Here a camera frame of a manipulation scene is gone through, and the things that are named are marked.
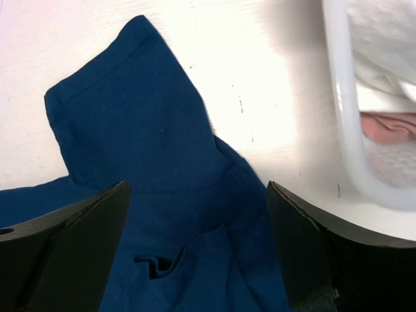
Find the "blue t shirt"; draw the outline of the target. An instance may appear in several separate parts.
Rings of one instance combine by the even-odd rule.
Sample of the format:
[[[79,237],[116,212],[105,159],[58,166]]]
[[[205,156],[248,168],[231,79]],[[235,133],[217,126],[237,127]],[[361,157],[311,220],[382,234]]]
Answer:
[[[1,192],[18,224],[121,180],[132,196],[102,311],[288,311],[266,189],[213,135],[203,101],[144,17],[45,95],[68,175]]]

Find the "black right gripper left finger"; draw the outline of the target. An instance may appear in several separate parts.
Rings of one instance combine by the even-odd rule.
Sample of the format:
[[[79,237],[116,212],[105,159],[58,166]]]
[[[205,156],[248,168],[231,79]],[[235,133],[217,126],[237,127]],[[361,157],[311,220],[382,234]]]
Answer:
[[[1,310],[98,311],[130,199],[121,181],[1,229]]]

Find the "pink t shirt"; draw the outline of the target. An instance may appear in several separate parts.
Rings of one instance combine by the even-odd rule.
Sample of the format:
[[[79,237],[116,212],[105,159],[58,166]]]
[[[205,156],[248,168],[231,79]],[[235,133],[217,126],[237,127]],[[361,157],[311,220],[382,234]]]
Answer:
[[[394,145],[415,140],[415,113],[361,112],[361,128],[377,144]]]

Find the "white printed t shirt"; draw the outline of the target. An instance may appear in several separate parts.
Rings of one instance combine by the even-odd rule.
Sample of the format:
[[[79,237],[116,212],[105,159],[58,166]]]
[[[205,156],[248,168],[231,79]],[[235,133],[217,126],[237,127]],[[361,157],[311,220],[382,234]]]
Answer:
[[[347,1],[355,73],[415,101],[415,1]]]

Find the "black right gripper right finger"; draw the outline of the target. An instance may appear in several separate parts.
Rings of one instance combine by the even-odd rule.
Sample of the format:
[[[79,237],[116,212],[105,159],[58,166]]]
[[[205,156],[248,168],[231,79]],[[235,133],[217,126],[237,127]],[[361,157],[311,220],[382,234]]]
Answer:
[[[348,222],[281,185],[266,188],[295,311],[414,311],[415,242]]]

